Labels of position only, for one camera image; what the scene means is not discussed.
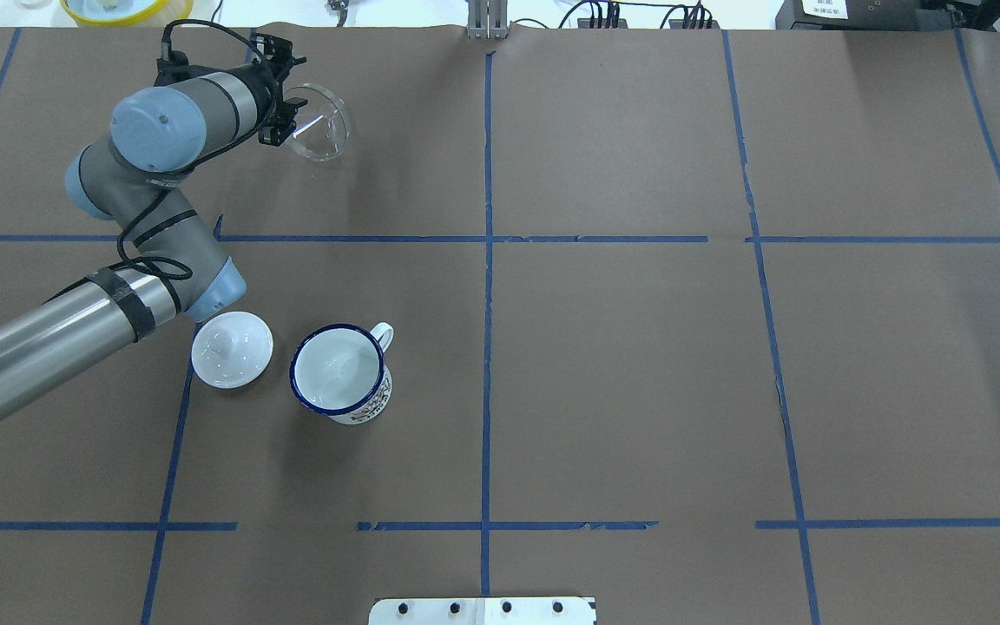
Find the white background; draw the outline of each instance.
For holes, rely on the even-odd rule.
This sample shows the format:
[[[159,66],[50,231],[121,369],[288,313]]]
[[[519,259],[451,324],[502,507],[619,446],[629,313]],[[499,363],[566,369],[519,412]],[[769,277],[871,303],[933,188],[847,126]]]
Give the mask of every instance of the white background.
[[[672,4],[670,0],[650,0]],[[217,0],[195,0],[191,16],[207,19]],[[509,0],[508,18],[535,17],[556,27],[576,0]],[[772,29],[781,0],[707,0],[721,28]],[[588,16],[589,6],[575,16]],[[464,0],[352,0],[346,25],[359,27],[424,27],[424,25],[465,24],[468,11]],[[666,9],[623,7],[622,17],[629,28],[658,28]],[[219,23],[233,27],[253,27],[274,21],[301,25],[334,25],[338,13],[326,8],[326,0],[225,0]],[[571,17],[571,25],[576,20]],[[50,0],[39,9],[27,9],[20,0],[0,0],[0,25],[55,25],[72,27],[71,17],[60,8],[59,0]]]

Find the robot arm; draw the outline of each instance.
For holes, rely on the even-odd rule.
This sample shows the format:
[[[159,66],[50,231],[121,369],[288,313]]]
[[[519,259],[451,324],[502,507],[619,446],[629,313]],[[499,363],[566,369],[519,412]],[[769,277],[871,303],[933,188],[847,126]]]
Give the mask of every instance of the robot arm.
[[[169,43],[178,23],[197,20],[166,28],[156,86],[119,102],[108,133],[64,175],[80,209],[122,226],[122,262],[0,327],[0,420],[178,313],[202,321],[246,292],[179,186],[200,163],[251,135],[281,145],[306,103],[283,102],[282,83],[305,59],[291,56],[289,41],[258,35],[265,52],[254,48],[253,63],[225,71],[189,66]],[[129,258],[124,241],[142,256]]]

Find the printed design on mug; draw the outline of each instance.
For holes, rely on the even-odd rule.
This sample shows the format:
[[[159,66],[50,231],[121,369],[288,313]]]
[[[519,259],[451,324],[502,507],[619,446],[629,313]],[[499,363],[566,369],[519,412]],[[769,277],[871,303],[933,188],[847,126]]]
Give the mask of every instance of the printed design on mug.
[[[377,394],[372,396],[368,404],[358,408],[358,411],[350,415],[350,420],[353,422],[364,422],[366,419],[376,417],[377,412],[384,410],[391,396],[392,376],[388,375],[388,371],[385,371],[385,380],[381,381],[380,388],[377,389]]]

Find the white mug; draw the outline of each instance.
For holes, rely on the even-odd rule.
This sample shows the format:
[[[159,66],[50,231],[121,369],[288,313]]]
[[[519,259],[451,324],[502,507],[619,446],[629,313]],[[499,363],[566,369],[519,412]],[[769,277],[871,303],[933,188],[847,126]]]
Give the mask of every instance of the white mug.
[[[371,332],[351,324],[319,328],[295,351],[290,373],[295,397],[341,424],[373,419],[392,396],[385,351],[393,336],[385,323]]]

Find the metal stand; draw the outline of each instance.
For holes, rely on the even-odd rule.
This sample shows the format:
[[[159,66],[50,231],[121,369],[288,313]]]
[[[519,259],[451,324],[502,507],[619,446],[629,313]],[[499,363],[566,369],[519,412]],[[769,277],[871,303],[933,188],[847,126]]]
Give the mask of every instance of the metal stand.
[[[508,0],[469,0],[469,39],[508,38]]]

